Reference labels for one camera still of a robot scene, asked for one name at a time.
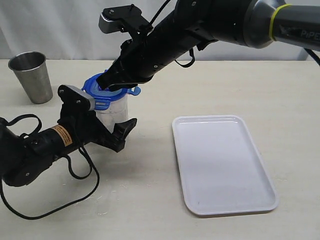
metal cup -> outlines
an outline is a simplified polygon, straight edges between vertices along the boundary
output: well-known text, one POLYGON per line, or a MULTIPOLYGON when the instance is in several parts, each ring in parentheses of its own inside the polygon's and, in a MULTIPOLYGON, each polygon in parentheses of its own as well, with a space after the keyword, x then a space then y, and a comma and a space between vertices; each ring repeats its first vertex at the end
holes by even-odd
POLYGON ((36 51, 24 52, 13 57, 8 66, 19 79, 31 102, 44 104, 52 99, 45 55, 36 51))

plastic tray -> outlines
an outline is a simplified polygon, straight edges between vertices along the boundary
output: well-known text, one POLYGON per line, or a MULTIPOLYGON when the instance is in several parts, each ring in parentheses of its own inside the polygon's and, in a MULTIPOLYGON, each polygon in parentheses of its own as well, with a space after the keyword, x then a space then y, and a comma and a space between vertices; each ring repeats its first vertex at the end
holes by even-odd
POLYGON ((269 212, 275 187, 244 121, 186 116, 172 123, 184 201, 199 216, 269 212))

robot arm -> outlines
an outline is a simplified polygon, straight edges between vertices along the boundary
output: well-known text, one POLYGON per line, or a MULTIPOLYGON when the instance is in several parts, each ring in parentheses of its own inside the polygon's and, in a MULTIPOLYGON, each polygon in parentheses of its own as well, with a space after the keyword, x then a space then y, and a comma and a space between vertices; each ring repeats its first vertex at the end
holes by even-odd
POLYGON ((120 57, 97 82, 112 91, 149 82, 181 55, 223 41, 265 48, 274 41, 320 51, 320 6, 284 0, 178 0, 173 12, 148 34, 148 21, 134 5, 106 8, 102 32, 129 32, 120 57))

blue container lid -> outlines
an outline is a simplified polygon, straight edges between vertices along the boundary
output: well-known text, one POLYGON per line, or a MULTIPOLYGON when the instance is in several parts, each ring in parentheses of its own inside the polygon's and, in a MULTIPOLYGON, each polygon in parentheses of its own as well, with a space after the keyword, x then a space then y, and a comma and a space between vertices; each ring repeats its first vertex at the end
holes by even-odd
POLYGON ((87 94, 91 95, 95 100, 95 110, 104 111, 110 107, 111 102, 122 99, 126 94, 138 96, 141 93, 140 87, 136 86, 134 90, 122 88, 118 91, 102 90, 97 83, 97 78, 103 73, 99 73, 84 82, 82 88, 87 94))

